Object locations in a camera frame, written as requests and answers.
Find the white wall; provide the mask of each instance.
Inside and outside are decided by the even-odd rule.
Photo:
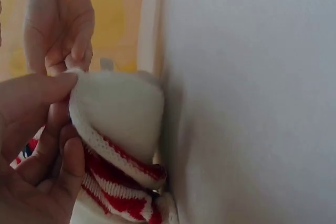
[[[181,224],[336,223],[336,0],[164,0]]]

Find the white fabric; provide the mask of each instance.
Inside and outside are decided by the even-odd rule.
[[[93,128],[131,156],[151,164],[163,113],[160,88],[133,74],[71,71],[78,74],[70,99],[71,118],[87,120],[78,123],[84,125],[84,131]]]

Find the red and white striped fabric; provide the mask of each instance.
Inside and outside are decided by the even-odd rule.
[[[36,147],[39,136],[40,133],[28,144],[31,151]],[[102,139],[110,153],[119,157],[118,163],[127,164],[137,178],[143,176],[143,180],[152,187],[139,184],[85,144],[85,175],[77,200],[96,214],[110,219],[111,223],[121,217],[130,223],[177,224],[171,195],[159,195],[154,191],[165,182],[165,169],[160,165],[142,164],[111,141]],[[17,157],[14,166],[25,158],[23,155]]]

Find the knit hat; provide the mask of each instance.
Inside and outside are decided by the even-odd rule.
[[[78,82],[69,111],[85,150],[77,201],[111,223],[178,224],[172,196],[157,192],[166,171],[152,164],[164,103],[160,88],[135,74],[72,71]],[[32,153],[40,133],[16,163]]]

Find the yellow background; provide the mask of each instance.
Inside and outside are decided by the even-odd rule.
[[[1,0],[2,47],[0,80],[26,74],[22,25],[27,0]],[[110,58],[120,71],[137,68],[138,30],[142,0],[91,0],[96,27],[92,38],[91,71],[100,69],[99,59]]]

